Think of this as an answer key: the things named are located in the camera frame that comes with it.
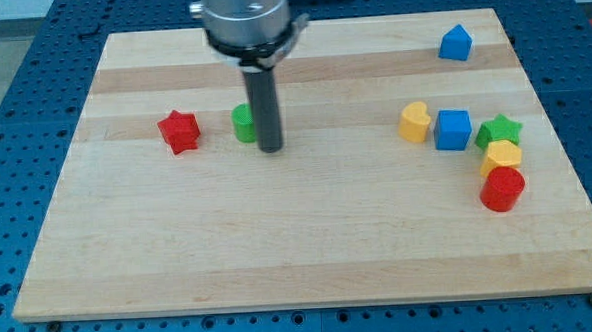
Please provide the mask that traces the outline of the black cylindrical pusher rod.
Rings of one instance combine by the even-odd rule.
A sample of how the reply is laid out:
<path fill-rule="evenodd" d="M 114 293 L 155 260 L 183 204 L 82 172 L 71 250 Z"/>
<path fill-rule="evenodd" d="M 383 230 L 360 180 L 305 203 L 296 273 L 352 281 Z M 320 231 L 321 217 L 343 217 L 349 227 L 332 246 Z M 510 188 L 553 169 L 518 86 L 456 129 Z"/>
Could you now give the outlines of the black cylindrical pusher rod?
<path fill-rule="evenodd" d="M 280 109 L 272 70 L 243 73 L 258 149 L 274 153 L 283 147 Z"/>

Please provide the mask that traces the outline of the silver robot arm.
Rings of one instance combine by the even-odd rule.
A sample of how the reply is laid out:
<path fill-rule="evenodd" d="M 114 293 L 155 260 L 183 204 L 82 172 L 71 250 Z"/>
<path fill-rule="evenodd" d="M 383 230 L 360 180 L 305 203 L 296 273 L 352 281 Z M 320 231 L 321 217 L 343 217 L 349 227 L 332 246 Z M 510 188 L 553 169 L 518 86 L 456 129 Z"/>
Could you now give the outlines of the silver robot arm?
<path fill-rule="evenodd" d="M 284 138 L 274 70 L 296 46 L 310 16 L 292 17 L 289 0 L 197 0 L 188 10 L 203 22 L 213 51 L 242 71 L 258 149 L 281 150 Z"/>

